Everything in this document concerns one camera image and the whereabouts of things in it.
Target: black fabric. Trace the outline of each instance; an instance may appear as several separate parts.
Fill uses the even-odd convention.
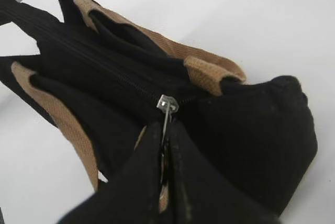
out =
[[[60,82],[34,75],[31,83],[65,102],[95,146],[99,170],[110,180],[133,154],[144,125],[127,115],[122,108],[103,104]]]
[[[0,10],[4,9],[4,7],[8,6],[11,4],[11,2],[13,2],[14,0],[0,0]],[[0,26],[3,25],[3,24],[7,24],[9,22],[11,22],[12,20],[2,14],[2,12],[0,11]]]
[[[181,123],[173,123],[168,138],[174,171],[173,223],[279,223],[204,158]]]
[[[59,1],[65,23],[82,25],[84,22],[82,15],[73,0]],[[136,28],[130,25],[117,24],[96,10],[91,11],[89,16],[98,29],[101,39],[108,43],[108,48],[126,54],[128,57],[141,61],[156,70],[189,80],[182,59],[168,58],[168,55],[162,49]]]
[[[161,124],[149,125],[123,168],[59,224],[279,223],[274,214],[255,204],[222,177],[201,155],[178,122],[173,122],[167,130],[174,175],[170,180],[173,184],[169,202],[172,219],[166,222],[167,212],[158,214],[157,161],[161,131]]]
[[[226,178],[281,214],[317,152],[306,96],[292,76],[221,87],[224,95],[182,108],[179,119]]]
[[[121,170],[59,224],[157,223],[160,133],[158,123],[150,125]]]

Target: zipper tab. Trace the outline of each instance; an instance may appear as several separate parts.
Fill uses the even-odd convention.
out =
[[[157,103],[157,108],[164,114],[163,134],[161,140],[161,178],[160,178],[160,199],[159,199],[159,212],[166,210],[169,202],[169,140],[166,138],[166,127],[168,122],[172,121],[171,114],[179,109],[179,105],[174,97],[162,95]]]
[[[169,97],[163,94],[157,103],[157,108],[164,114],[172,114],[178,111],[179,105],[174,97]]]

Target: zipper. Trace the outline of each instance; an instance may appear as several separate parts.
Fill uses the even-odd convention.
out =
[[[106,72],[102,72],[104,75],[106,75],[106,73],[111,74],[113,76],[113,78],[116,79],[120,84],[125,85],[129,88],[132,88],[136,93],[141,95],[144,99],[146,99],[148,102],[152,103],[153,105],[157,104],[157,101],[158,101],[158,104],[159,104],[161,99],[162,99],[162,96],[164,96],[163,100],[165,100],[165,99],[169,100],[170,99],[170,106],[172,106],[172,107],[174,107],[175,105],[177,105],[177,107],[178,107],[178,103],[180,105],[181,104],[186,104],[188,102],[193,101],[197,97],[196,95],[193,95],[192,97],[188,97],[188,98],[179,100],[178,103],[177,103],[176,99],[174,99],[173,97],[166,96],[166,95],[162,95],[161,98],[159,98],[160,94],[161,94],[160,92],[156,92],[152,88],[148,88],[145,84],[139,85],[138,83],[133,82],[132,78],[128,74],[118,70],[117,66],[113,66],[111,64],[106,65],[102,61],[100,61],[98,59],[95,59],[93,54],[89,54],[86,51],[83,51],[79,46],[76,46],[75,44],[72,45],[72,44],[67,43],[66,40],[64,40],[63,38],[58,36],[56,33],[52,33],[51,29],[48,26],[45,26],[43,23],[41,23],[41,24],[35,23],[32,19],[29,19],[29,16],[27,16],[27,17],[22,16],[20,13],[17,13],[15,11],[8,10],[8,12],[12,16],[17,17],[18,19],[23,19],[25,21],[28,21],[28,22],[34,24],[34,26],[40,30],[41,35],[46,35],[46,37],[52,37],[59,44],[65,46],[66,48],[70,49],[71,51],[77,53],[78,55],[81,56],[80,58],[77,57],[76,54],[73,54],[73,55],[75,57],[79,58],[80,60],[82,60],[87,65],[89,65],[91,67],[94,67],[97,70],[104,69],[106,71]],[[72,40],[75,40],[78,43],[83,44],[83,42],[81,40],[78,40],[78,39],[75,39],[75,38],[72,38]],[[90,47],[90,49],[95,50],[100,54],[105,54],[98,47],[96,47],[94,45],[93,45],[93,47]],[[169,112],[174,113],[176,111],[174,111],[173,108],[170,108]]]
[[[161,163],[161,176],[160,176],[160,198],[159,198],[159,212],[166,210],[169,202],[169,149],[170,141],[166,137],[166,128],[172,121],[172,114],[176,113],[179,109],[179,104],[174,97],[161,95],[157,108],[164,113],[164,124],[162,132],[162,140],[160,144],[160,163]]]

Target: black zipper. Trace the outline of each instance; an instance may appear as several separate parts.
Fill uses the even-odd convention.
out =
[[[119,82],[122,85],[125,85],[126,87],[132,88],[136,93],[140,94],[143,98],[145,98],[150,103],[152,103],[152,105],[154,105],[154,106],[157,105],[157,103],[158,103],[161,95],[163,94],[163,92],[156,92],[153,89],[148,88],[145,84],[139,85],[138,83],[133,82],[132,78],[129,77],[129,75],[127,75],[126,73],[120,72],[113,65],[106,66],[105,64],[100,63],[99,61],[97,61],[97,59],[94,58],[94,56],[90,57],[90,55],[87,54],[86,52],[84,52],[83,50],[81,50],[80,47],[74,47],[73,45],[71,45],[71,44],[67,43],[66,41],[62,40],[62,38],[60,38],[56,33],[52,33],[50,28],[48,28],[47,26],[43,26],[41,24],[35,23],[31,19],[29,19],[29,17],[21,16],[19,13],[15,13],[11,10],[8,10],[8,12],[12,16],[14,16],[18,19],[23,19],[25,21],[28,21],[28,22],[32,23],[35,27],[37,27],[40,30],[41,35],[46,35],[47,37],[52,37],[59,44],[67,47],[71,51],[74,51],[78,55],[82,56],[83,58],[80,57],[80,60],[82,60],[84,63],[86,63],[90,67],[93,67],[93,68],[95,68],[99,71],[101,69],[104,69],[106,71],[106,73],[113,75],[113,78],[116,79],[117,82]],[[100,51],[100,49],[97,49],[97,47],[95,47],[95,46],[93,46],[93,50],[96,50],[98,53],[104,54],[103,52]],[[183,105],[183,104],[189,103],[189,102],[191,102],[195,99],[196,99],[196,96],[191,96],[191,97],[179,100],[178,104]]]

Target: tan trim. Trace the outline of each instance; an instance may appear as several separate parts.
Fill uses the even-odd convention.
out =
[[[159,213],[162,213],[166,210],[169,204],[169,184],[162,188],[161,195],[159,196],[158,209]]]
[[[167,54],[181,58],[186,59],[189,56],[193,56],[195,58],[198,58],[200,60],[206,61],[211,64],[215,64],[223,69],[225,69],[227,72],[230,72],[233,76],[235,76],[240,81],[244,82],[246,80],[245,73],[242,71],[242,69],[235,64],[233,61],[220,57],[218,55],[215,55],[213,53],[209,53],[207,51],[204,51],[202,49],[186,46],[177,42],[174,42],[161,34],[151,31],[149,29],[145,29],[143,27],[140,27],[131,21],[127,20],[125,17],[119,15],[116,12],[113,12],[111,10],[105,9],[101,7],[99,4],[95,3],[92,0],[73,0],[75,5],[79,8],[80,12],[82,13],[83,19],[87,26],[91,27],[92,29],[96,30],[96,27],[91,20],[91,18],[88,16],[89,12],[92,10],[97,10],[101,13],[103,13],[105,16],[109,17],[111,20],[113,20],[116,23],[119,24],[129,24],[140,30],[142,33],[147,35],[151,40],[153,40],[161,49],[163,49]]]
[[[86,169],[94,189],[97,189],[98,169],[93,147],[77,119],[60,100],[32,86],[30,77],[36,72],[23,67],[18,62],[14,62],[12,64],[12,73],[22,89],[50,114],[60,131],[71,142]]]
[[[237,76],[228,72],[226,69],[195,57],[188,57],[185,59],[184,65],[187,67],[188,75],[192,83],[215,96],[222,95],[220,81],[224,77],[238,79]]]
[[[134,146],[134,150],[136,150],[139,143],[141,142],[141,139],[142,139],[144,133],[146,132],[146,129],[147,129],[147,126],[144,126],[143,129],[141,130],[140,134],[138,135],[137,141],[136,141],[135,146]]]

